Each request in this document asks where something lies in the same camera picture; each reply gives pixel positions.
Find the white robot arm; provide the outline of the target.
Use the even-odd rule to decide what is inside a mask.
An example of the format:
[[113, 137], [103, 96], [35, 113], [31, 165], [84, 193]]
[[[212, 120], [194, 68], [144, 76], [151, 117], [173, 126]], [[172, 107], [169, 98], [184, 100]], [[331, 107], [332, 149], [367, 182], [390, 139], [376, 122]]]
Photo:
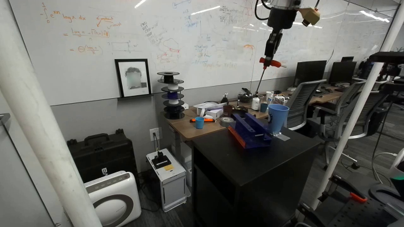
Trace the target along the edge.
[[273, 0], [267, 25], [271, 33], [266, 40], [264, 55], [271, 61], [276, 53], [284, 29], [290, 29], [302, 0]]

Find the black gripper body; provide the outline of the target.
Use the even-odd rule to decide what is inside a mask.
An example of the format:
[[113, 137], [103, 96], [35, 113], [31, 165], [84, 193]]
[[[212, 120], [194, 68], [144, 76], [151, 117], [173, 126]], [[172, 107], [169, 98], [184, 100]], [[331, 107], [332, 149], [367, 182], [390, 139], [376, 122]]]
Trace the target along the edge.
[[274, 30], [289, 29], [296, 16], [294, 9], [271, 9], [267, 25]]

